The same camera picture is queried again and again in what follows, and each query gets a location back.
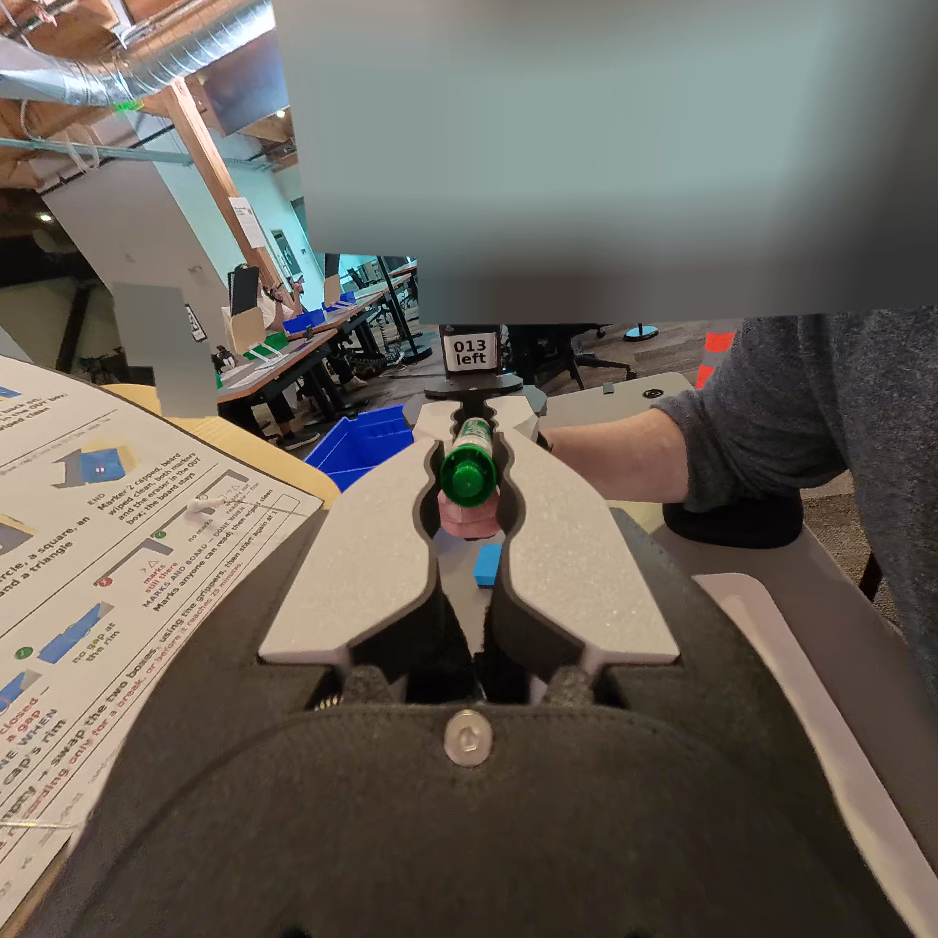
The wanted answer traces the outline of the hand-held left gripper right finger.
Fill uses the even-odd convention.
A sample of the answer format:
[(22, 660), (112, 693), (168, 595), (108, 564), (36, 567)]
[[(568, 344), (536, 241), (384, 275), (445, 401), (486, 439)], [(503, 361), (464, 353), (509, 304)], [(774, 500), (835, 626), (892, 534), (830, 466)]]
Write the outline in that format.
[(526, 671), (669, 665), (679, 648), (605, 499), (518, 430), (496, 433), (504, 534), (489, 608)]

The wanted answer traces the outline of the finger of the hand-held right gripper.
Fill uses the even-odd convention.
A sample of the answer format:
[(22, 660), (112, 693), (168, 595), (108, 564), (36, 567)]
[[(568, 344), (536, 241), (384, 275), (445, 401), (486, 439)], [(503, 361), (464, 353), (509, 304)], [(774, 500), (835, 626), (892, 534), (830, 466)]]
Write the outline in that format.
[(538, 439), (539, 415), (527, 399), (493, 399), (492, 413), (493, 434), (514, 430), (532, 442)]
[(433, 401), (420, 408), (413, 428), (414, 444), (423, 440), (440, 441), (444, 449), (452, 449), (460, 424), (456, 417), (462, 411), (458, 401)]

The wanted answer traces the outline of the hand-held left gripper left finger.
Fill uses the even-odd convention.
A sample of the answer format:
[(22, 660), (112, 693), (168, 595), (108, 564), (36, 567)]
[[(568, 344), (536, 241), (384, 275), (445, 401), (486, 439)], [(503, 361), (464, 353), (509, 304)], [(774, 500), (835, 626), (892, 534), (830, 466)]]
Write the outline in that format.
[(258, 649), (270, 665), (422, 669), (471, 660), (443, 590), (444, 445), (415, 440), (335, 501)]

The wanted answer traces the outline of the green whiteboard marker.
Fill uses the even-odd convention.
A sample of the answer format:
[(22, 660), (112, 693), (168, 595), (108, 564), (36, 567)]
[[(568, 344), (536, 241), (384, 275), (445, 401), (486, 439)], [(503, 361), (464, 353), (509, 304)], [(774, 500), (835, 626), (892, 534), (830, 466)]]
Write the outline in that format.
[(461, 509), (478, 508), (496, 493), (498, 467), (485, 418), (470, 417), (463, 423), (443, 459), (439, 482), (446, 497)]

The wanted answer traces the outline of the person's right forearm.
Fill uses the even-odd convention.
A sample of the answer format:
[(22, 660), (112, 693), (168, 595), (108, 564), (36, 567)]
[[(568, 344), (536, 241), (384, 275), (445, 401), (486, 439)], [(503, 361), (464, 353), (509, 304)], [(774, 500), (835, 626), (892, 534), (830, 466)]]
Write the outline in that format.
[(552, 429), (552, 454), (605, 498), (691, 512), (827, 484), (849, 463), (810, 387), (805, 321), (742, 322), (703, 389), (615, 422)]

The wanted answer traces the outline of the blue plastic bin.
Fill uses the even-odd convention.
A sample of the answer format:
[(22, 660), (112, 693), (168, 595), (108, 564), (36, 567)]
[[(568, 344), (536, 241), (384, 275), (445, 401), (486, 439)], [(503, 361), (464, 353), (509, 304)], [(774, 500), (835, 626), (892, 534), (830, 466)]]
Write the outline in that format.
[(414, 442), (404, 405), (343, 417), (304, 462), (327, 475), (341, 492)]

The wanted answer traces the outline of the grey table with grommet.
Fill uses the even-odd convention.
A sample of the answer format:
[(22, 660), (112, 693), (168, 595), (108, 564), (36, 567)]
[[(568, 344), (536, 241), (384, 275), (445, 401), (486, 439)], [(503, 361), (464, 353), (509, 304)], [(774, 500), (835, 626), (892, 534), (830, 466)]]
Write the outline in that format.
[(549, 397), (538, 428), (564, 428), (610, 423), (648, 410), (666, 397), (691, 390), (692, 386), (678, 372), (665, 372), (645, 378)]

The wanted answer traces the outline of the black office chair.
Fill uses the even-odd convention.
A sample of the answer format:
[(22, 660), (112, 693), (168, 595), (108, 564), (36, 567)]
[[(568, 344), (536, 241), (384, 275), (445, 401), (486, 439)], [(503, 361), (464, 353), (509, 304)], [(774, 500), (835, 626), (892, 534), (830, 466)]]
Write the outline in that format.
[(604, 342), (607, 326), (597, 324), (575, 324), (569, 327), (566, 348), (566, 368), (570, 379), (580, 391), (587, 389), (581, 371), (583, 369), (599, 369), (620, 372), (624, 381), (637, 380), (639, 375), (631, 364), (618, 359), (604, 358), (593, 347), (585, 348), (583, 338), (593, 336), (599, 343)]

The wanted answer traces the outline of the long office desk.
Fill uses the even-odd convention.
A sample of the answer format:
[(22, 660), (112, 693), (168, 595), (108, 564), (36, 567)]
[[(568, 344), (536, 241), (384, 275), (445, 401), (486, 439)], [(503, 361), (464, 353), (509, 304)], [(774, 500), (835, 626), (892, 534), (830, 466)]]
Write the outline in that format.
[(366, 333), (359, 339), (361, 349), (377, 358), (379, 349), (370, 333), (368, 317), (373, 307), (391, 299), (392, 290), (403, 287), (410, 277), (410, 274), (394, 277), (392, 286), (364, 294), (356, 305), (314, 326), (307, 338), (290, 341), (286, 348), (264, 359), (248, 360), (239, 373), (225, 374), (217, 392), (219, 415), (259, 434), (252, 408), (269, 404), (302, 379), (310, 381), (312, 398), (326, 421), (355, 416), (357, 410), (345, 404), (339, 388), (326, 375), (326, 358), (339, 352), (342, 341), (361, 331)]

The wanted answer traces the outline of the tan cardboard sheet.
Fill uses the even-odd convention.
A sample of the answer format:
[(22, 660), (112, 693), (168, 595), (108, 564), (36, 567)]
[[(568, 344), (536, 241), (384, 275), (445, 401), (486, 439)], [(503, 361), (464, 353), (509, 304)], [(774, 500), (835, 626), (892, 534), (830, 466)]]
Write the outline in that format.
[(319, 469), (220, 416), (170, 417), (164, 421), (265, 475), (319, 498), (324, 510), (331, 509), (341, 494), (338, 486)]

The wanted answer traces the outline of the orange striped barrier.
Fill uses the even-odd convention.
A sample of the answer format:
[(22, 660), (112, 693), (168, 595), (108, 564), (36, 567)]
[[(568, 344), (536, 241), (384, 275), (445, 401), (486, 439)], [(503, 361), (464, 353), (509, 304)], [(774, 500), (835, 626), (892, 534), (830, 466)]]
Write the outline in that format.
[(695, 388), (697, 390), (705, 387), (709, 378), (726, 358), (733, 345), (735, 331), (734, 327), (725, 325), (719, 325), (715, 329), (707, 331), (701, 361), (696, 374)]

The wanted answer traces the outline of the printed instruction sheet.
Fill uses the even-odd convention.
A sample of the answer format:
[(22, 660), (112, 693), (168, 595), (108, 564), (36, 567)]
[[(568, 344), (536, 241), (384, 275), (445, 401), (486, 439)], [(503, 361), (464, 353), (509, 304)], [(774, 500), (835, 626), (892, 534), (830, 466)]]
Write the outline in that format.
[(61, 372), (3, 357), (1, 385), (6, 925), (195, 629), (324, 502)]

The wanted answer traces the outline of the white paper notice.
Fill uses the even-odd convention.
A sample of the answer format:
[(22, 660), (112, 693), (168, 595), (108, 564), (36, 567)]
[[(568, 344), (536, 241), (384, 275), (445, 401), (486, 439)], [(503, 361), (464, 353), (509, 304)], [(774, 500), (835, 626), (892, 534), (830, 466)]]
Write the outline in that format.
[(244, 197), (229, 197), (229, 203), (251, 249), (265, 250), (267, 242), (264, 229), (249, 200)]

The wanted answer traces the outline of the grey square column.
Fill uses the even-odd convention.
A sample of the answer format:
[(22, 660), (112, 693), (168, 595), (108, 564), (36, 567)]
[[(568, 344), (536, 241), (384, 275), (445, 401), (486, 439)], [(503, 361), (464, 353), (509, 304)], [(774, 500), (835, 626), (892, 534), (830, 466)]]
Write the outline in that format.
[(154, 164), (114, 161), (41, 196), (107, 287), (177, 287), (210, 343), (228, 344), (226, 288)]

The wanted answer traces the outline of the person's grey sweater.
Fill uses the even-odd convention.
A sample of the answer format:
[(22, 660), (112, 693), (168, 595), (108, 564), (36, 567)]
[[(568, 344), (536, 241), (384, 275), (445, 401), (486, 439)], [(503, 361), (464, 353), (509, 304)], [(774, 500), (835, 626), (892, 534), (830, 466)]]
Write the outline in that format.
[(935, 672), (936, 308), (795, 321), (805, 374), (853, 476), (905, 637), (921, 669)]

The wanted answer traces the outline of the wooden support post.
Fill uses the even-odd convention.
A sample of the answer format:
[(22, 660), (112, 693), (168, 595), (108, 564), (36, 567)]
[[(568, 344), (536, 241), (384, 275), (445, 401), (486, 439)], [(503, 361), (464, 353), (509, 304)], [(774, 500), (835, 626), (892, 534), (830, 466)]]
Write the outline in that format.
[(273, 289), (281, 284), (281, 276), (266, 246), (255, 247), (244, 231), (232, 205), (239, 198), (229, 168), (217, 150), (190, 88), (182, 79), (175, 79), (161, 94), (168, 116), (185, 147), (192, 163), (201, 176), (221, 217), (236, 241), (243, 258), (249, 265), (259, 268), (264, 287)]

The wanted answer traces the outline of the silver air duct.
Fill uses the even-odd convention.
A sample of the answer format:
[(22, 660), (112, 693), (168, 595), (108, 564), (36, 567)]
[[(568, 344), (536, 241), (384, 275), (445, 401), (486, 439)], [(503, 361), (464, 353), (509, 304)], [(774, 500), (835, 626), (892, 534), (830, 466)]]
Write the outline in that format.
[(270, 1), (187, 2), (129, 48), (95, 60), (57, 57), (2, 37), (1, 98), (95, 108), (141, 100), (275, 27)]

